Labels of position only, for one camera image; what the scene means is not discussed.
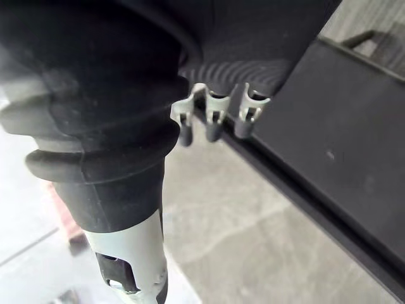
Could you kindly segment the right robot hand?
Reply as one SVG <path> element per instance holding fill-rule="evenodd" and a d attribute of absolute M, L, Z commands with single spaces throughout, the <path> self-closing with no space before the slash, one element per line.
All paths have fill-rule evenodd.
<path fill-rule="evenodd" d="M 205 83 L 276 94 L 338 1 L 2 1 L 1 126 L 30 136 L 51 181 L 127 303 L 164 303 L 171 106 Z"/>

